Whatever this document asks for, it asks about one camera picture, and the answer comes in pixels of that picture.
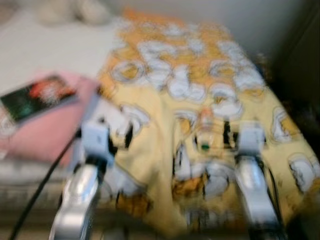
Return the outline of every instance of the blanket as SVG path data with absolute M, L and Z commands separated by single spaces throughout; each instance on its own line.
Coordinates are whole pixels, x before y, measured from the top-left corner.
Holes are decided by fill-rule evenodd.
M 127 9 L 119 27 L 99 75 L 100 94 L 130 121 L 120 124 L 106 112 L 118 146 L 104 182 L 108 206 L 167 236 L 244 227 L 232 149 L 239 124 L 252 120 L 266 133 L 262 158 L 284 222 L 312 202 L 319 162 L 224 26 Z M 206 138 L 203 115 L 213 121 Z

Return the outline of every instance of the book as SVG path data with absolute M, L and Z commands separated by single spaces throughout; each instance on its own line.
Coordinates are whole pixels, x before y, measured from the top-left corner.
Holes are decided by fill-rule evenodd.
M 50 75 L 0 97 L 10 118 L 20 124 L 76 97 L 76 89 L 58 75 Z

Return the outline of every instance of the fabric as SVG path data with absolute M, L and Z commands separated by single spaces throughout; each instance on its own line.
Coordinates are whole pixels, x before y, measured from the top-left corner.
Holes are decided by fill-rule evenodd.
M 77 99 L 35 116 L 19 127 L 2 115 L 1 127 L 6 131 L 1 131 L 0 149 L 7 156 L 52 163 L 80 126 L 98 83 L 82 75 L 62 71 L 39 73 L 34 79 L 52 74 L 62 76 L 71 87 L 76 88 Z M 71 147 L 63 156 L 61 165 L 70 162 L 72 152 Z
M 287 223 L 309 190 L 319 189 L 314 181 L 320 165 L 228 30 L 130 9 L 119 26 L 100 72 L 100 92 L 130 118 L 133 137 L 121 145 L 130 127 L 106 116 L 111 139 L 121 145 L 106 174 L 108 206 L 168 236 L 245 227 L 232 147 L 239 124 L 254 120 L 266 133 L 262 158 L 275 177 Z M 207 151 L 197 142 L 204 110 L 213 119 Z M 272 189 L 268 174 L 267 181 Z

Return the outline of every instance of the plush toy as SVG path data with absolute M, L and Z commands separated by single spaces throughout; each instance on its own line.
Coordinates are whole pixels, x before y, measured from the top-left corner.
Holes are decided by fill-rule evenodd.
M 43 0 L 38 8 L 39 20 L 57 25 L 81 20 L 90 25 L 102 25 L 111 18 L 105 0 Z

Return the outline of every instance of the pink pillow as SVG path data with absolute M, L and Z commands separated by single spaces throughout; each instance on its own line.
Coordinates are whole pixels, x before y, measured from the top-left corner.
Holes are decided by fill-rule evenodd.
M 52 163 L 72 138 L 81 124 L 82 117 L 98 82 L 70 72 L 38 74 L 34 79 L 60 75 L 77 89 L 77 100 L 58 106 L 28 120 L 14 134 L 0 137 L 0 149 L 9 156 Z M 60 164 L 68 165 L 73 147 L 63 156 Z

